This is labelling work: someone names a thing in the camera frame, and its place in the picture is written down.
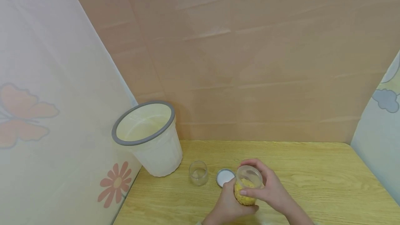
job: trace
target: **wooden tabletop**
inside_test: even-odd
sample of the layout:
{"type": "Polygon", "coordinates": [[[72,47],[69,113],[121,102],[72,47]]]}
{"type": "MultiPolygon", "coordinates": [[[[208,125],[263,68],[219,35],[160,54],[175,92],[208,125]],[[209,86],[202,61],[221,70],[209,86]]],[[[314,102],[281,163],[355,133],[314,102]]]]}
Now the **wooden tabletop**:
{"type": "MultiPolygon", "coordinates": [[[[216,173],[259,158],[271,167],[310,217],[323,225],[398,225],[400,207],[344,143],[260,141],[181,141],[181,166],[166,177],[144,168],[137,176],[114,225],[195,225],[213,208],[221,188],[216,173]],[[195,186],[189,165],[204,161],[209,180],[195,186]]],[[[256,215],[232,224],[288,224],[265,202],[256,215]]]]}

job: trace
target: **person's right hand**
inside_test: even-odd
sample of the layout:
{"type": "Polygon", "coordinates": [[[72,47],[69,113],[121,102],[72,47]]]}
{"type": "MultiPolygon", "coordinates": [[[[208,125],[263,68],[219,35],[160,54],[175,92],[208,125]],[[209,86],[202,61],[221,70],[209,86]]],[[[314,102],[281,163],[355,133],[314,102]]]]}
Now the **person's right hand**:
{"type": "Polygon", "coordinates": [[[242,189],[240,191],[241,195],[265,201],[269,206],[283,215],[289,214],[292,208],[297,206],[275,172],[259,159],[245,160],[241,162],[240,166],[242,165],[250,165],[258,169],[263,176],[264,187],[261,189],[242,189]]]}

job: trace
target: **wall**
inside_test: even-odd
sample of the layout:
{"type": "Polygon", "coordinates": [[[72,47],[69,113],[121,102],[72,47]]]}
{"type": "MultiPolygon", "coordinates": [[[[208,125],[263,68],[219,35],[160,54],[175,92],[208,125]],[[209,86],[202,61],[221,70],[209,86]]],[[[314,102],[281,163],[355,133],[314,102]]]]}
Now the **wall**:
{"type": "Polygon", "coordinates": [[[400,54],[397,54],[358,123],[351,146],[400,204],[400,54]]]}
{"type": "Polygon", "coordinates": [[[400,0],[79,1],[183,139],[348,143],[400,43],[400,0]]]}
{"type": "Polygon", "coordinates": [[[77,0],[0,0],[0,223],[110,225],[141,165],[136,104],[77,0]]]}

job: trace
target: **small glass cup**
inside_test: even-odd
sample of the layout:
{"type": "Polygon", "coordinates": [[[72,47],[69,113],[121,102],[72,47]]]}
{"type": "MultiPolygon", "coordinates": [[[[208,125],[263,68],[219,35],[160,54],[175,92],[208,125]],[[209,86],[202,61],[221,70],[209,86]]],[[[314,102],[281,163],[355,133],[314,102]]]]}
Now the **small glass cup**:
{"type": "Polygon", "coordinates": [[[245,188],[260,189],[263,187],[262,180],[261,173],[255,167],[249,165],[240,166],[236,173],[234,186],[234,194],[237,201],[244,206],[254,205],[256,199],[241,195],[240,190],[245,188]]]}
{"type": "Polygon", "coordinates": [[[194,161],[189,167],[189,176],[197,186],[203,186],[208,181],[207,165],[202,161],[194,161]]]}

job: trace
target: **person's left hand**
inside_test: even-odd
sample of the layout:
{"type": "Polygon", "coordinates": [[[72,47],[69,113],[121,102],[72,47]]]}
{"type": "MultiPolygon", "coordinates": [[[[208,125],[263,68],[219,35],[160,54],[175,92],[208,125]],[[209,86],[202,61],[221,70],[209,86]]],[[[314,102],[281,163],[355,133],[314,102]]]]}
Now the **person's left hand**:
{"type": "Polygon", "coordinates": [[[223,190],[215,204],[214,209],[207,215],[202,222],[202,225],[221,225],[224,223],[233,222],[239,217],[245,215],[252,215],[258,211],[257,205],[243,206],[237,202],[233,186],[235,185],[236,179],[232,179],[227,183],[224,183],[223,190]]]}

